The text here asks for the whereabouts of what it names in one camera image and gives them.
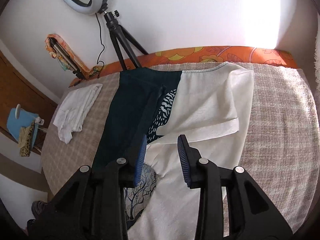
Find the white fabric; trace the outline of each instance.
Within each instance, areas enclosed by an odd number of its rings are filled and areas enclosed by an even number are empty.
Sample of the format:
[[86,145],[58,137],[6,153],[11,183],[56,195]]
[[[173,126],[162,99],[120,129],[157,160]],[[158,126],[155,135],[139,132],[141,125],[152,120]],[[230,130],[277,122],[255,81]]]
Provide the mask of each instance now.
[[102,84],[92,84],[68,93],[63,100],[53,124],[58,128],[59,139],[66,144],[72,139],[71,132],[82,131],[82,124],[95,102]]
[[253,71],[233,63],[183,71],[164,135],[150,143],[145,163],[157,173],[149,204],[128,231],[129,239],[194,239],[200,189],[184,182],[177,137],[220,167],[238,165],[249,125]]

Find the black cable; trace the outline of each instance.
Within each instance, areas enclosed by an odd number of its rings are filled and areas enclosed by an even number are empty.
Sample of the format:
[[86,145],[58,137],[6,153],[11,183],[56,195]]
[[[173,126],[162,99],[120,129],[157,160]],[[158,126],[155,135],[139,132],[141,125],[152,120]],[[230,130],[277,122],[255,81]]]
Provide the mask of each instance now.
[[98,15],[97,15],[97,13],[95,13],[95,15],[96,15],[96,18],[97,18],[97,21],[98,21],[98,24],[99,24],[99,29],[100,29],[100,43],[101,43],[101,45],[103,46],[103,49],[102,49],[102,51],[100,52],[100,54],[99,54],[99,56],[98,56],[98,59],[97,59],[97,65],[99,64],[99,62],[101,62],[101,63],[103,64],[103,66],[104,66],[105,63],[104,63],[102,60],[99,60],[99,59],[100,59],[100,56],[101,56],[102,52],[104,51],[104,49],[105,49],[106,47],[105,47],[104,44],[102,43],[101,25],[100,25],[100,22],[99,22],[99,19],[98,19]]

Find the dark green fabric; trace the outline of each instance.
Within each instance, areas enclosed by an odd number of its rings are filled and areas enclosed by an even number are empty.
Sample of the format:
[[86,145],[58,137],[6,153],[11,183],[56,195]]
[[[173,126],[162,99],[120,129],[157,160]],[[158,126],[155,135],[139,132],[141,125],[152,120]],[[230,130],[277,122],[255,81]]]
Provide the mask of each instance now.
[[181,73],[148,68],[120,73],[119,88],[110,105],[93,169],[103,168],[112,160],[124,157],[132,140],[139,140],[148,133],[164,96],[177,89]]

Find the sunlight patch on wall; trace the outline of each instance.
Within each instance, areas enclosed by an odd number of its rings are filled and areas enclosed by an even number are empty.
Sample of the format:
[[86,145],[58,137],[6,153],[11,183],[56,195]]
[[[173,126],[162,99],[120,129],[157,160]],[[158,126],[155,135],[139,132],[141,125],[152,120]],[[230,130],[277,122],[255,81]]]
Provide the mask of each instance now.
[[280,13],[280,0],[242,0],[246,46],[274,49]]

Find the beige plaid cloth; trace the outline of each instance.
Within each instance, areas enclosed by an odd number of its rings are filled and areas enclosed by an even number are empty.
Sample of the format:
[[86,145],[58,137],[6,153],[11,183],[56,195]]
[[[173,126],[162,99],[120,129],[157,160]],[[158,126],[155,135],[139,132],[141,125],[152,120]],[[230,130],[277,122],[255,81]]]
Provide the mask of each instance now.
[[[250,124],[242,165],[273,201],[293,231],[305,220],[319,174],[319,124],[315,103],[301,70],[237,63],[254,70]],[[161,71],[207,69],[218,63],[185,63],[152,67]],[[83,130],[65,144],[50,123],[42,149],[42,166],[54,194],[82,165],[91,165],[103,132],[111,100],[119,85],[119,73],[81,83],[103,87],[88,113]],[[225,233],[228,222],[225,221]]]

